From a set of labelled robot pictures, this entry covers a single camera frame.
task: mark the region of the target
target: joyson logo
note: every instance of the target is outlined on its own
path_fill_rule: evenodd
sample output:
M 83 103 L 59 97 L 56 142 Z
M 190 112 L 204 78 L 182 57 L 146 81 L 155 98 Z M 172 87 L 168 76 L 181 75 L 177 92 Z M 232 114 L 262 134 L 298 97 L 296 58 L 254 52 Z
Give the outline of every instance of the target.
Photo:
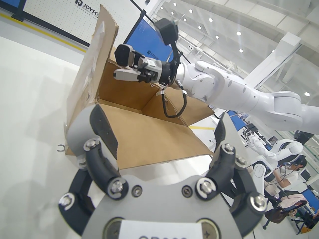
M 75 0 L 75 4 L 81 9 L 86 11 L 87 13 L 91 13 L 94 16 L 99 16 L 99 12 L 94 10 L 92 7 L 87 5 L 86 3 L 83 3 L 82 0 Z
M 157 59 L 157 60 L 159 59 L 159 58 L 158 58 L 156 55 L 154 55 L 150 50 L 147 51 L 147 54 L 148 54 L 148 55 L 151 55 L 153 58 L 155 58 L 155 59 Z

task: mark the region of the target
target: label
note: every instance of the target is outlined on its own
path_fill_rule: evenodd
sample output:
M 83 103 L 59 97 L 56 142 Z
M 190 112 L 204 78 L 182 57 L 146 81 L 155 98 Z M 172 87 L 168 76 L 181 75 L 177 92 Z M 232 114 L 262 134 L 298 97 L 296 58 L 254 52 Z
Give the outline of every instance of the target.
M 119 239 L 203 239 L 200 223 L 139 222 L 123 220 Z
M 151 59 L 147 59 L 147 64 L 148 64 L 148 66 L 150 66 L 150 67 L 156 67 L 155 62 L 154 62 L 153 60 L 151 60 Z

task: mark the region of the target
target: cardboard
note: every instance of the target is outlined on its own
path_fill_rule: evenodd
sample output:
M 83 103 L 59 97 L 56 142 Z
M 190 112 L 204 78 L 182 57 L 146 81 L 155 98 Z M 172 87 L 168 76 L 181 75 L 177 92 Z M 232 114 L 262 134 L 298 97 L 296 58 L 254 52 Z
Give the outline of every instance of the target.
M 118 26 L 101 6 L 92 43 L 83 59 L 67 99 L 69 125 L 88 105 L 99 103 L 118 140 L 120 169 L 167 162 L 212 152 L 188 127 L 210 115 L 212 110 L 200 100 L 187 98 L 183 114 L 174 119 L 163 112 L 160 87 L 144 82 L 113 78 L 116 65 L 113 43 Z M 166 109 L 175 115 L 183 106 L 180 90 L 165 89 Z

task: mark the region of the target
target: computer screen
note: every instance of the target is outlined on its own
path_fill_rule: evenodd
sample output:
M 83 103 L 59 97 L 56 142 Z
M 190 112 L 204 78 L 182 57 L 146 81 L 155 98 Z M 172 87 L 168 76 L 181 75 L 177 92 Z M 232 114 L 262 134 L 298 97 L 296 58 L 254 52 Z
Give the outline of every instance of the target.
M 246 128 L 248 128 L 252 132 L 258 131 L 258 128 L 253 123 L 247 124 Z
M 308 172 L 306 169 L 304 169 L 304 170 L 301 172 L 300 175 L 301 175 L 306 181 L 309 180 L 309 178 L 310 178 L 310 174 L 309 174 L 309 172 Z
M 275 136 L 272 136 L 268 141 L 274 145 L 278 139 Z

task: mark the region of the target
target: pegboard wall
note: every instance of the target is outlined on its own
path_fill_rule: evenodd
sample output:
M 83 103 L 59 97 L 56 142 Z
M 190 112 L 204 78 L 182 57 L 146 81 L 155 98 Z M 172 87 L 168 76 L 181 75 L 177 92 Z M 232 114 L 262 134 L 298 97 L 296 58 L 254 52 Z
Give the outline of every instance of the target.
M 114 46 L 123 43 L 139 18 L 130 0 L 27 0 L 24 11 L 88 43 L 102 4 L 119 26 Z

